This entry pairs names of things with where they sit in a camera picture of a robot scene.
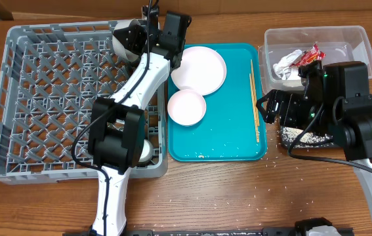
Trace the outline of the white cup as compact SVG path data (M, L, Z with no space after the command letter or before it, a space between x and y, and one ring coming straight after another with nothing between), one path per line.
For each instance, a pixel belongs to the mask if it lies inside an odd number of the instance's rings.
M142 153L140 155L139 163L147 163L154 155L154 147L152 143L145 139L142 148Z

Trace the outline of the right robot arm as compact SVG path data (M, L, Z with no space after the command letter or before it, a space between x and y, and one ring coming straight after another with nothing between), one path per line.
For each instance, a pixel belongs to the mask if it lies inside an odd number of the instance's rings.
M301 66L299 76L302 92L274 89L257 100L261 117L265 123L278 121L303 134L330 135L331 143L343 149L343 160L294 154L301 134L291 142L287 153L295 159L353 167L372 219L372 94L366 64L350 61L324 66L314 61Z

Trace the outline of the large white plate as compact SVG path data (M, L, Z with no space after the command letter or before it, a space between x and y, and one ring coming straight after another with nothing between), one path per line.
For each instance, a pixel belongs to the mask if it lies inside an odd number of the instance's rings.
M226 79L223 57L209 47L194 46L184 50L179 68L171 78L179 90L190 89L206 96L217 91Z

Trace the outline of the small white plate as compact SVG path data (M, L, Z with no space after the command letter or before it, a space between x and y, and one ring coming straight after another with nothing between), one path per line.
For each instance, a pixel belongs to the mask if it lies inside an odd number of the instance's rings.
M168 101L169 117L182 126L192 126L200 122L207 110L207 104L199 93L184 89L174 93Z

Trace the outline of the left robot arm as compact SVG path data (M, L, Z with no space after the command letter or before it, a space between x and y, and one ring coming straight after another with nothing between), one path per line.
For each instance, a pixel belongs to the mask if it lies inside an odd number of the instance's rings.
M158 8L146 6L141 20L122 20L112 32L115 54L137 67L109 98L97 98L91 113L87 151L98 169L98 205L93 235L122 235L125 198L132 169L144 149L145 109L155 91L180 67L187 14L169 11L159 28Z

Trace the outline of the grey bowl with food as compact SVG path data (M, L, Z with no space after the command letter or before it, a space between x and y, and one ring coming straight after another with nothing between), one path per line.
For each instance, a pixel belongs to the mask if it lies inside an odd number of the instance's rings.
M112 35L112 46L118 57L134 62L142 54L145 29L137 19L118 21Z

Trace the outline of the red snack wrapper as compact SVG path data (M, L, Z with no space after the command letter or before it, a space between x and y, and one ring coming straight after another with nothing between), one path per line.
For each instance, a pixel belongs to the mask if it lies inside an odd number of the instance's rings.
M306 66L316 60L323 60L326 57L326 53L322 52L318 45L315 43L312 48L306 51L302 57L293 65L296 67Z

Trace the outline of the white napkin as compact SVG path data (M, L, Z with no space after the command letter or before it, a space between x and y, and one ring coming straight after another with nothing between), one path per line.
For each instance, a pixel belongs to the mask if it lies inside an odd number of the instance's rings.
M287 56L282 57L277 64L272 66L274 73L283 81L296 81L300 79L296 63L301 55L302 51L297 49Z

